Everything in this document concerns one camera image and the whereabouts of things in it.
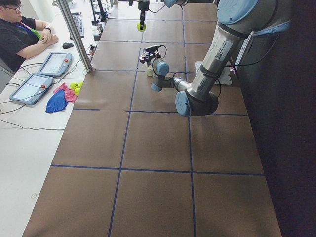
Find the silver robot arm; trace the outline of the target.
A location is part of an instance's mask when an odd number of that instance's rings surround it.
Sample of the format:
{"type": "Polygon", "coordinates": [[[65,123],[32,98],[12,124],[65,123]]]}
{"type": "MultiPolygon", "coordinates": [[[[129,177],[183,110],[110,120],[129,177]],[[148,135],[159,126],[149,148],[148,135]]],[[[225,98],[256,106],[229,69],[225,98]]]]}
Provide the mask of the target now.
{"type": "MultiPolygon", "coordinates": [[[[137,24],[138,31],[142,32],[146,29],[146,12],[150,11],[150,1],[149,0],[130,0],[129,5],[132,6],[133,2],[138,2],[138,9],[140,10],[140,22],[137,24]]],[[[162,0],[164,6],[171,8],[173,5],[179,5],[181,7],[187,5],[188,3],[214,3],[218,4],[219,0],[162,0]]]]}
{"type": "Polygon", "coordinates": [[[192,83],[180,77],[167,77],[169,65],[157,45],[144,48],[144,55],[139,57],[142,64],[153,69],[152,90],[172,87],[177,90],[175,105],[182,116],[203,116],[216,111],[218,98],[211,89],[240,41],[250,34],[284,32],[290,26],[290,0],[215,0],[214,4],[218,18],[215,34],[192,83]]]}

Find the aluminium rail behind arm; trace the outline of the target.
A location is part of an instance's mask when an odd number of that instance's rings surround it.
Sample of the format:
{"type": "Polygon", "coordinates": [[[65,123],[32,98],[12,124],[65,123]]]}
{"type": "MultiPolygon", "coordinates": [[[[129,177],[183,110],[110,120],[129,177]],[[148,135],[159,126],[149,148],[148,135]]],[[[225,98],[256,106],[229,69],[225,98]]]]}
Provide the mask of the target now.
{"type": "Polygon", "coordinates": [[[235,64],[234,64],[234,72],[235,73],[237,72],[237,69],[241,65],[245,65],[244,60],[245,60],[246,56],[248,55],[252,44],[253,44],[253,34],[251,33],[249,35],[249,37],[244,40],[244,42],[243,42],[243,44],[242,44],[242,46],[240,48],[239,54],[238,54],[238,56],[236,58],[236,61],[235,61],[235,64]]]}

